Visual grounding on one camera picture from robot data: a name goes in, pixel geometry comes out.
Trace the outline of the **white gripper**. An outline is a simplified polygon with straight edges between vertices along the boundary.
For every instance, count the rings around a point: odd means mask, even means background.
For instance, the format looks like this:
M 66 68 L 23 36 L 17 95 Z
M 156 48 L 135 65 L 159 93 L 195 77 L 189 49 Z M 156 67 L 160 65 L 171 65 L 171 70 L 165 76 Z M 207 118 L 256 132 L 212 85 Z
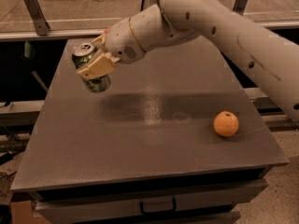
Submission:
M 110 74 L 118 61 L 134 63 L 146 55 L 134 37 L 128 18 L 106 28 L 92 43 L 97 50 L 109 52 L 100 54 L 77 70 L 77 74 L 85 80 Z

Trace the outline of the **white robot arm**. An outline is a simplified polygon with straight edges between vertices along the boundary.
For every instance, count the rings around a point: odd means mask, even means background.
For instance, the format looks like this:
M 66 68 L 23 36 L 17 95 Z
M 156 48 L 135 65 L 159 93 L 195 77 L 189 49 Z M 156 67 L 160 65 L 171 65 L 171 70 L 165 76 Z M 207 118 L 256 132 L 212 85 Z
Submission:
M 229 10 L 218 0 L 158 0 L 92 41 L 95 54 L 77 74 L 91 80 L 116 63 L 203 36 L 294 122 L 299 121 L 299 46 Z

